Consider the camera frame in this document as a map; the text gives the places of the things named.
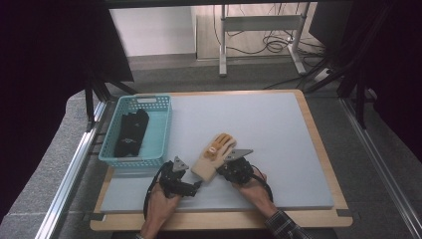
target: metal bracket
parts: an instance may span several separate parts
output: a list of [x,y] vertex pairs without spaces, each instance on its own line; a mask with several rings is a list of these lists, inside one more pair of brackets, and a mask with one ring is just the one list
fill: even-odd
[[350,210],[348,209],[336,209],[337,216],[339,217],[352,217]]
[[296,30],[292,44],[289,44],[289,53],[300,75],[307,71],[298,54],[298,44],[304,30],[307,14],[311,2],[307,2],[301,15],[285,16],[248,16],[226,17],[225,5],[221,6],[221,45],[220,45],[220,77],[227,76],[226,32],[233,31],[271,31],[271,30]]
[[183,171],[187,169],[189,169],[189,165],[184,163],[178,156],[175,156],[172,171],[176,172],[176,171]]
[[252,149],[233,149],[232,152],[230,152],[230,154],[227,155],[224,160],[225,161],[234,161],[236,159],[239,159],[241,157],[248,155],[249,153],[252,153],[253,151],[254,150],[252,150]]
[[84,215],[83,221],[104,221],[105,219],[104,213],[86,213]]

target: black fabric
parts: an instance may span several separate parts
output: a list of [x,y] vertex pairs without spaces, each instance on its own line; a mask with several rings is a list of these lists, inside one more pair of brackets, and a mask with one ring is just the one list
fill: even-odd
[[265,221],[267,228],[278,239],[311,239],[312,236],[296,224],[292,218],[283,211],[277,211]]
[[[306,229],[314,239],[337,239],[332,228]],[[133,238],[133,233],[114,232],[112,239]],[[160,231],[157,239],[210,239],[210,238],[242,238],[242,239],[270,239],[274,238],[268,229],[242,229],[242,230],[190,230],[190,231]]]
[[0,39],[1,218],[42,159],[68,98],[90,77],[132,76],[106,8],[1,1]]
[[121,116],[120,134],[114,148],[115,157],[139,155],[148,122],[148,113],[143,109],[137,110],[136,114]]
[[420,11],[421,1],[394,6],[369,48],[364,72],[367,86],[378,96],[374,108],[422,161]]

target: human hand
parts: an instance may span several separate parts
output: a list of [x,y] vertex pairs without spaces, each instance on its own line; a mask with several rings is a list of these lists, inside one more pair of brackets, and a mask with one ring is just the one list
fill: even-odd
[[[254,174],[267,181],[267,175],[261,173],[258,169],[254,168]],[[277,207],[270,199],[270,195],[264,188],[263,184],[255,178],[251,178],[248,183],[239,185],[232,183],[233,187],[238,189],[239,192],[252,204],[254,204],[260,212],[268,219],[277,212]]]
[[199,159],[192,166],[192,172],[204,181],[210,181],[216,174],[217,168],[224,164],[224,159],[232,151],[236,139],[227,133],[220,133],[208,144]]
[[140,235],[144,239],[155,238],[161,226],[173,215],[180,199],[180,195],[174,195],[172,198],[165,197],[162,187],[159,183],[155,183],[150,193],[148,214]]

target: black object in basket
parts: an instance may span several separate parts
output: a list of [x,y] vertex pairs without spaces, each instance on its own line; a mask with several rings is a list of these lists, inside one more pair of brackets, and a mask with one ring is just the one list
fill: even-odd
[[[114,156],[120,136],[123,115],[136,114],[139,109],[148,113],[149,122],[142,145],[135,156]],[[118,168],[158,169],[164,163],[171,127],[171,97],[169,95],[120,97],[109,123],[99,160]]]
[[114,156],[138,156],[148,121],[148,113],[143,109],[137,110],[136,114],[121,116],[120,134],[114,148]]

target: workbench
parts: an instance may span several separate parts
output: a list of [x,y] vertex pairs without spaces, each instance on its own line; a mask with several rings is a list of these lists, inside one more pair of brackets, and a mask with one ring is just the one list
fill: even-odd
[[[294,94],[307,125],[317,158],[322,168],[326,183],[333,200],[333,207],[325,209],[287,210],[286,212],[303,227],[344,227],[352,223],[341,188],[332,170],[323,143],[319,137],[310,109],[302,92],[298,90],[245,91],[245,92],[207,92],[207,93],[172,93],[171,96],[230,96],[230,95],[267,95]],[[267,107],[276,106],[277,102],[268,103]],[[103,213],[102,204],[112,179],[113,168],[105,176],[102,191],[94,211],[96,220],[91,227],[98,231],[136,231],[144,222],[140,212]],[[199,229],[258,229],[264,228],[264,218],[255,209],[230,211],[179,211],[164,225],[163,230],[199,230]]]
[[[80,1],[80,0],[73,0],[73,1],[66,1],[63,4],[65,6],[62,7],[71,7],[71,8],[103,8],[103,9],[118,9],[118,8],[149,8],[149,7],[171,7],[171,6],[195,6],[195,5],[224,5],[224,4],[252,4],[252,3],[268,3],[268,1],[262,0],[207,0],[207,1],[179,1],[179,0],[108,0],[108,1]],[[108,79],[109,83],[116,85],[117,87],[123,89],[129,94],[137,94],[138,92],[134,89],[129,88],[125,84],[120,82],[120,79]],[[96,93],[97,97],[101,101],[101,103],[94,109],[93,104],[93,90]],[[85,157],[89,154],[89,147],[90,143],[93,142],[94,138],[96,137],[96,133],[98,132],[98,122],[101,121],[101,117],[106,110],[106,102],[111,99],[111,95],[106,88],[104,82],[99,81],[99,79],[90,78],[90,82],[87,84],[86,87],[87,93],[87,111],[88,111],[88,127],[86,133],[84,133],[80,146],[78,147],[74,158],[64,176],[64,179],[57,190],[56,196],[53,199],[51,206],[46,214],[46,217],[43,220],[43,223],[39,229],[39,232],[36,238],[50,238],[51,234],[55,230],[58,222],[59,217],[63,213],[64,206],[71,194],[72,188],[76,183],[77,177],[79,172],[83,168]],[[319,160],[321,160],[321,166],[324,168],[324,173],[327,176],[327,182],[329,184],[329,188],[333,193],[333,200],[334,206],[331,210],[313,210],[310,213],[306,213],[304,211],[288,211],[289,215],[291,215],[295,220],[298,221],[299,224],[304,226],[315,226],[315,227],[334,227],[334,226],[348,226],[351,224],[351,217],[349,216],[347,205],[344,201],[344,198],[341,194],[341,190],[338,186],[337,181],[334,179],[335,175],[333,174],[332,168],[330,167],[329,161],[327,159],[326,153],[323,149],[323,145],[317,136],[317,129],[313,122],[309,122],[310,113],[308,107],[305,106],[303,109],[304,117],[309,124],[308,127],[310,128],[310,133],[313,135],[313,141],[316,146],[316,151],[318,152]],[[111,169],[107,177],[105,178],[105,185],[103,188],[102,193],[105,193],[107,187],[107,179],[111,176]],[[220,228],[218,225],[210,225],[209,220],[207,221],[208,227],[206,225],[201,225],[201,220],[197,220],[199,217],[207,218],[207,217],[215,217],[216,213],[176,213],[172,222],[169,222],[165,229],[174,228],[174,222],[180,218],[185,218],[187,223],[189,220],[195,221],[195,225],[191,228]],[[142,222],[142,216],[140,214],[133,214],[133,215],[125,215],[124,221],[121,220],[121,215],[114,214],[107,217],[105,221],[93,221],[92,227],[107,230],[115,229],[134,229],[135,227],[138,228]],[[246,219],[243,227],[245,228],[257,228],[262,227],[262,218],[256,214],[256,212],[225,212],[225,216],[230,216],[232,219],[234,217],[238,217]],[[234,226],[233,222],[228,222],[225,224],[223,228],[232,228]],[[187,228],[188,226],[185,224],[180,228]]]

